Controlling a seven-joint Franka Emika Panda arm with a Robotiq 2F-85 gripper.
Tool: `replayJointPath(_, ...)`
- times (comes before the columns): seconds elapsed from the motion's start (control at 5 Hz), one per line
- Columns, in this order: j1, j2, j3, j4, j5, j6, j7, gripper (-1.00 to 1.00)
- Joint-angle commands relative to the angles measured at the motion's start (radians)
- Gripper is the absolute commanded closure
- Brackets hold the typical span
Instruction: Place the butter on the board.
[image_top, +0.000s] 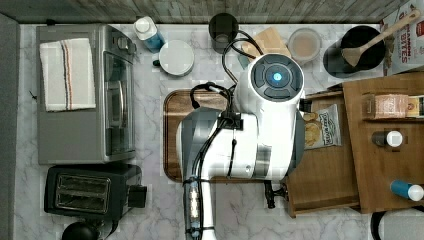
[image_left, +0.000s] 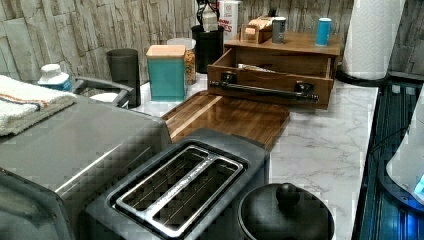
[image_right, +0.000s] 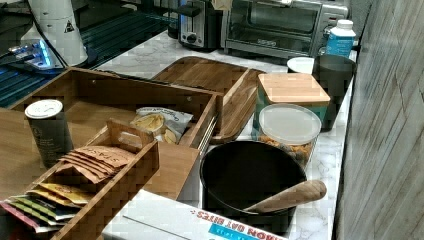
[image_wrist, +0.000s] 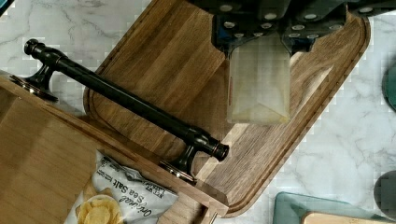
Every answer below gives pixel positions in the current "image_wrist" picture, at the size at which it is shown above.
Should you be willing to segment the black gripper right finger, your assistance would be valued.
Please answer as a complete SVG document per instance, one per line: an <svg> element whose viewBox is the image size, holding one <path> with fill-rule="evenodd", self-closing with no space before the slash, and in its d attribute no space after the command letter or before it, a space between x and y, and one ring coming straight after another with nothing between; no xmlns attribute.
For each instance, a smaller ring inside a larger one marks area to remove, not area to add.
<svg viewBox="0 0 396 224"><path fill-rule="evenodd" d="M315 41L338 31L347 21L346 3L291 3L281 25L281 39L290 53L309 52Z"/></svg>

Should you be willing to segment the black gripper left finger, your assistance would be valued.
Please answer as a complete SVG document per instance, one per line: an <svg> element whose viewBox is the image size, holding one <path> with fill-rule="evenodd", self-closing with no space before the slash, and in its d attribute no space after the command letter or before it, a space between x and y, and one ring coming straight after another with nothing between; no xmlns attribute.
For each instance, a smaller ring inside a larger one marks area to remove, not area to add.
<svg viewBox="0 0 396 224"><path fill-rule="evenodd" d="M228 58L249 41L282 31L291 0L219 0L211 9L212 45Z"/></svg>

